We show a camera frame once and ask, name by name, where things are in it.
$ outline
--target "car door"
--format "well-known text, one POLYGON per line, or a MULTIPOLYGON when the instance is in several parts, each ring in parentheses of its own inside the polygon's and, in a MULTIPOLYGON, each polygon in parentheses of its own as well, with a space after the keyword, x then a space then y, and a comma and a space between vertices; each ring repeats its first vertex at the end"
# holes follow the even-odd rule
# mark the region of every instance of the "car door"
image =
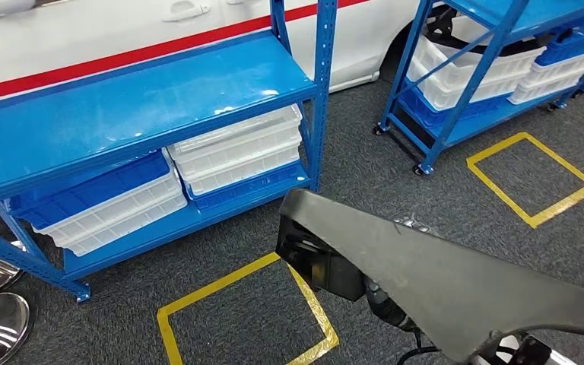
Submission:
POLYGON ((0 82, 118 55, 225 24, 220 0, 178 16, 198 0, 69 0, 0 18, 0 82))
MULTIPOLYGON (((224 0, 223 19, 236 23, 269 14, 269 0, 224 0)), ((375 80, 393 39, 412 20, 418 0, 338 1, 332 53, 331 90, 375 80)), ((286 0, 288 13, 316 0, 286 0)), ((307 75, 314 75, 316 15, 287 22, 294 59, 307 75)))

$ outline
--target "gray carpet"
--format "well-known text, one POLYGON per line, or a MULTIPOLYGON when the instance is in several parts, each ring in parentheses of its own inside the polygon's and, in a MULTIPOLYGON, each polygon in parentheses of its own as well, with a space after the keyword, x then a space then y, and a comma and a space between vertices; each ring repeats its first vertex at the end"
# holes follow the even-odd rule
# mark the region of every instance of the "gray carpet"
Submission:
MULTIPOLYGON (((517 132, 528 132, 584 172, 584 97, 570 108, 535 109, 446 151, 432 176, 388 136, 371 128, 389 83, 382 80, 330 97, 321 193, 383 217, 414 214, 463 246, 584 287, 584 200, 533 230, 466 167, 465 159, 517 132)), ((551 159, 528 146, 490 157, 482 170, 529 212, 580 187, 551 159)), ((157 309, 271 252, 280 201, 98 272, 87 280, 93 299, 69 295, 29 275, 11 290, 30 301, 33 331, 12 364, 164 364, 157 309)), ((0 232, 6 234, 0 222, 0 232)), ((56 257, 52 244, 36 236, 56 257)), ((365 300, 317 294, 340 344, 318 364, 391 364, 413 347, 412 336, 380 322, 365 300)), ((285 363, 322 338, 282 263, 274 263, 173 314, 185 363, 285 363)), ((584 364, 584 337, 536 332, 584 364)), ((411 363, 450 363, 431 354, 411 363)))

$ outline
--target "black plastic cover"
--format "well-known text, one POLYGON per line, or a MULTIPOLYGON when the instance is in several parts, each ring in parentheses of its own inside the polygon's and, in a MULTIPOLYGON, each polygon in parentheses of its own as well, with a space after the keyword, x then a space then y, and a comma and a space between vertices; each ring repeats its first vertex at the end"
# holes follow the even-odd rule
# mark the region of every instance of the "black plastic cover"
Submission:
POLYGON ((377 282, 456 362, 524 330, 584 335, 581 287, 302 189, 280 212, 377 282))

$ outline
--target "yellow floor marking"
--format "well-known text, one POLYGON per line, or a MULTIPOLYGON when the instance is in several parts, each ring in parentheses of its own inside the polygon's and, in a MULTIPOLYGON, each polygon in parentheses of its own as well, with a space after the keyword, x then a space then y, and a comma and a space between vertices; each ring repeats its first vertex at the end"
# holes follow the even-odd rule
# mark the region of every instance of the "yellow floor marking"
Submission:
POLYGON ((301 289, 301 293, 306 298, 310 310, 312 310, 317 322, 319 322, 323 334, 325 335, 325 338, 321 340, 321 342, 299 355, 296 359, 287 363, 287 365, 307 365, 323 356, 334 346, 337 346, 339 344, 339 338, 337 338, 337 333, 332 328, 330 321, 328 321, 328 317, 325 315, 325 312, 323 311, 321 304, 319 304, 319 301, 316 299, 312 289, 310 289, 306 281, 300 277, 291 266, 288 265, 287 267, 290 269, 294 280, 297 282, 299 289, 301 289))
POLYGON ((504 141, 498 142, 493 146, 478 152, 477 154, 467 158, 467 167, 489 188, 493 191, 498 198, 500 198, 503 202, 505 202, 508 206, 511 207, 515 211, 515 213, 521 217, 527 224, 532 226, 532 228, 538 227, 540 224, 544 223, 545 221, 550 220, 551 218, 559 215, 563 211, 567 210, 569 207, 575 205, 577 202, 584 199, 584 186, 576 190, 570 196, 562 199, 560 202, 550 206, 549 208, 544 209, 543 211, 535 214, 534 216, 530 216, 527 214, 520 206, 516 204, 503 190, 501 190, 494 182, 492 182, 487 175, 485 175, 478 167, 475 166, 478 162, 484 160, 485 158, 491 156, 492 154, 496 154, 505 148, 515 144, 516 142, 527 140, 531 142, 534 146, 538 147, 541 151, 545 152, 549 157, 553 158, 556 162, 560 163, 561 166, 568 169, 571 173, 576 175, 579 179, 584 182, 584 173, 580 172, 574 166, 572 166, 569 162, 565 161, 561 156, 556 154, 554 151, 549 149, 547 146, 542 144, 538 139, 532 137, 529 133, 520 132, 516 135, 505 139, 504 141))
MULTIPOLYGON (((275 252, 267 254, 260 259, 239 268, 238 270, 223 276, 222 278, 208 284, 193 293, 190 293, 166 306, 163 306, 157 311, 157 324, 160 328, 160 334, 162 335, 162 342, 164 343, 164 348, 167 352, 167 358, 170 365, 182 365, 183 359, 180 357, 180 352, 178 351, 178 344, 176 343, 176 337, 173 335, 173 330, 169 324, 169 315, 181 310, 182 308, 197 302, 206 296, 223 289, 224 287, 244 278, 247 275, 254 273, 255 271, 270 265, 272 262, 279 260, 279 255, 275 252)), ((289 364, 292 365, 302 365, 312 363, 314 360, 323 356, 331 348, 339 344, 339 339, 335 330, 332 328, 328 317, 325 315, 323 308, 316 299, 312 289, 308 287, 306 282, 291 268, 288 266, 292 272, 292 276, 299 286, 301 293, 306 298, 310 310, 312 310, 313 315, 316 317, 321 330, 323 331, 325 338, 321 340, 314 347, 310 348, 305 353, 301 354, 296 359, 292 360, 289 364)))

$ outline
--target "shelf caster wheel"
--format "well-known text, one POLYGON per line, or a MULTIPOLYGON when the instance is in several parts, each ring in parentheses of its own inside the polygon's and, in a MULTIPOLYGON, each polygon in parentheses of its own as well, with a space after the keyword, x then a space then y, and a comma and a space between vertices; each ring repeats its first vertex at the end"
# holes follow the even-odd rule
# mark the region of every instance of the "shelf caster wheel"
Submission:
POLYGON ((375 125, 373 127, 373 134, 374 135, 382 135, 384 133, 386 133, 386 131, 382 130, 378 125, 375 125))
POLYGON ((580 97, 580 96, 581 96, 581 95, 583 95, 583 94, 584 94, 584 91, 583 91, 583 90, 577 90, 577 91, 574 91, 574 92, 572 93, 572 99, 576 99, 577 97, 580 97))
POLYGON ((555 111, 556 109, 560 109, 560 108, 559 108, 559 107, 558 107, 556 104, 554 104, 554 103, 549 103, 549 104, 547 105, 547 108, 545 108, 545 110, 546 110, 548 113, 552 113, 552 112, 553 112, 553 111, 555 111))
POLYGON ((414 173, 415 175, 418 175, 418 176, 424 176, 424 175, 426 175, 426 174, 424 173, 424 171, 422 171, 422 169, 420 168, 420 165, 415 165, 415 166, 413 166, 413 173, 414 173))

